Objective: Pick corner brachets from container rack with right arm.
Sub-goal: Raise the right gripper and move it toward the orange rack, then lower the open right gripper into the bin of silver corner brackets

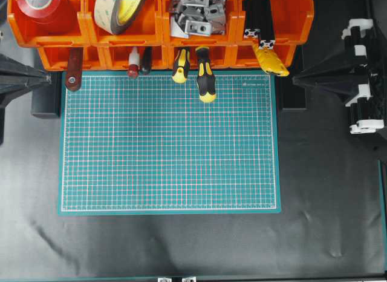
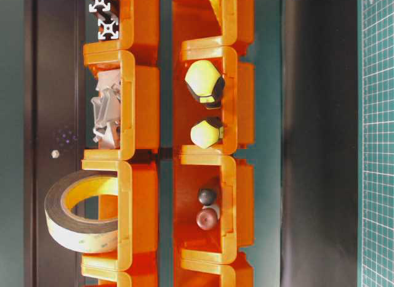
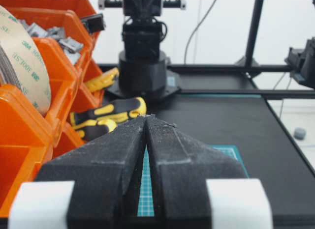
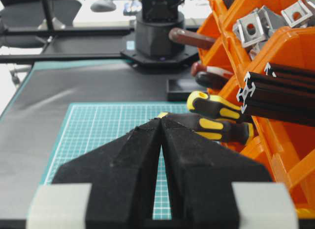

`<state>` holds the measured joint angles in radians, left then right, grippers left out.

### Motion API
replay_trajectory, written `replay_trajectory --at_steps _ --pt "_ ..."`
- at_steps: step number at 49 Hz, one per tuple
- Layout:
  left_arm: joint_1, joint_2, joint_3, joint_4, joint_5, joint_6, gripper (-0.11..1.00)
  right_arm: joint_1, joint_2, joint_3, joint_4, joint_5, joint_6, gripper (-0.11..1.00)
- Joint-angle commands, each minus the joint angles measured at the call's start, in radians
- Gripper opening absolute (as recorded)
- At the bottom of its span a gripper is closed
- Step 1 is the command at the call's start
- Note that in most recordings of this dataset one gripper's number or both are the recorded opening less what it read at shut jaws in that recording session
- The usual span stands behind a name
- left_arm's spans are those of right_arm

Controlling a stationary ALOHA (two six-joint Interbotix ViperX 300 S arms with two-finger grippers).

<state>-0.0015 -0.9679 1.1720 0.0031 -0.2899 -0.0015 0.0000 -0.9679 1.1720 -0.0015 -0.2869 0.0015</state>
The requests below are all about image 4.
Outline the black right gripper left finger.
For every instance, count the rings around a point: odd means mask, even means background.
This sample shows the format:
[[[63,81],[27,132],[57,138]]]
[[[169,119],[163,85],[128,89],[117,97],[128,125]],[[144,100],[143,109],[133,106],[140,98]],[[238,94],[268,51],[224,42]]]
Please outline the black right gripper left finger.
[[[128,229],[150,218],[161,120],[61,165],[30,206],[29,229]]]

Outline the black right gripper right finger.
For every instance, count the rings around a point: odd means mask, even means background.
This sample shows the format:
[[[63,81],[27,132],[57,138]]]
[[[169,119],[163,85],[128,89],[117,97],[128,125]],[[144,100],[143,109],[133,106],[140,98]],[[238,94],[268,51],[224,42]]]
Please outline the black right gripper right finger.
[[[195,229],[296,229],[282,183],[259,162],[206,139],[168,117],[161,120],[167,173],[184,218]]]

